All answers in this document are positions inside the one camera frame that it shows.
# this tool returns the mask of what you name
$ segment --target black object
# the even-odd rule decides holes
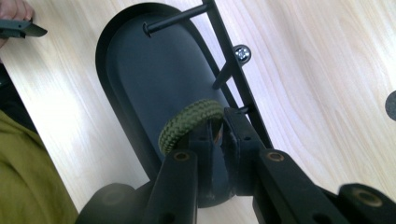
[[[388,116],[396,121],[396,91],[391,93],[385,102],[385,110]]]
[[[0,20],[0,38],[25,38],[27,35],[40,37],[46,33],[47,30],[30,21]]]
[[[188,20],[204,12],[226,59],[221,71]],[[273,149],[241,69],[249,57],[246,46],[231,45],[213,0],[186,12],[140,4],[118,14],[98,42],[98,76],[148,173],[147,186],[154,187],[130,190],[128,203],[120,200],[121,205],[106,206],[103,194],[96,194],[77,223],[195,223],[198,206],[234,195],[253,196],[260,223],[393,223],[396,205],[382,193],[355,184],[334,195]],[[230,77],[241,108],[227,88]],[[222,137],[214,140],[209,121],[162,156],[157,139],[165,122],[203,98],[225,107]]]
[[[37,133],[37,129],[2,63],[0,63],[0,110],[20,125]]]

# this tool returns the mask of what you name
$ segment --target black plastic part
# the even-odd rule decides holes
[[[173,150],[163,162],[142,224],[196,223],[198,161],[190,150]]]
[[[337,204],[351,223],[391,224],[396,221],[396,204],[377,189],[361,184],[341,187]]]
[[[262,150],[256,169],[282,223],[349,223],[287,153]]]
[[[225,108],[224,121],[221,148],[233,191],[238,196],[251,196],[256,182],[254,161],[265,147],[246,115],[238,109]]]
[[[0,38],[25,38],[27,35],[40,37],[46,33],[47,30],[30,21],[0,20]]]
[[[216,122],[209,120],[188,134],[188,149],[198,157],[198,207],[211,207],[229,200],[233,194],[227,176],[220,140],[214,142]]]
[[[212,90],[219,69],[191,21],[152,38],[143,32],[143,23],[177,13],[154,3],[128,7],[106,26],[96,49],[96,69],[106,96],[151,180],[163,160],[158,137],[166,121],[201,99],[236,105],[227,87]]]
[[[103,187],[84,206],[76,224],[141,223],[151,191],[150,183],[137,190],[123,184]]]

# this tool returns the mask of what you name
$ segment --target screw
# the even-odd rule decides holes
[[[240,63],[247,63],[251,57],[250,49],[245,45],[240,45],[235,48],[235,56]]]

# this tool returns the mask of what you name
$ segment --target person's leg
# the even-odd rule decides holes
[[[35,125],[2,63],[0,63],[0,110],[22,126],[37,133]]]

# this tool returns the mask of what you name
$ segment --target green woven cord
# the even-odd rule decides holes
[[[223,113],[223,106],[214,100],[204,99],[186,106],[163,127],[158,140],[160,151],[166,155],[186,133],[209,119],[222,119]]]

